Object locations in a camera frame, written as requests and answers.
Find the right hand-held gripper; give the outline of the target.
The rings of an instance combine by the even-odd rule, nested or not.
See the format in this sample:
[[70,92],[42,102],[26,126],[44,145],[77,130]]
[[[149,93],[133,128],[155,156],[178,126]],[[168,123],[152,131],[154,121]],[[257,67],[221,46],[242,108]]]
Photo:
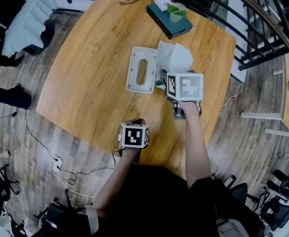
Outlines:
[[175,120],[185,120],[185,114],[179,102],[192,102],[197,105],[199,115],[203,100],[203,74],[197,74],[193,70],[186,73],[170,73],[160,71],[160,81],[165,86],[164,94],[173,106]]

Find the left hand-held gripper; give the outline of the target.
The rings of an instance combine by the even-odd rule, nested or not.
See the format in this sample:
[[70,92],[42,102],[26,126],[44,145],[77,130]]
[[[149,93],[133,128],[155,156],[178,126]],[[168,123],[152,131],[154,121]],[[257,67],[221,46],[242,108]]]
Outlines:
[[118,150],[120,156],[126,148],[138,149],[133,163],[139,163],[141,150],[146,148],[149,143],[149,125],[142,118],[125,121],[120,125],[118,141],[121,148]]

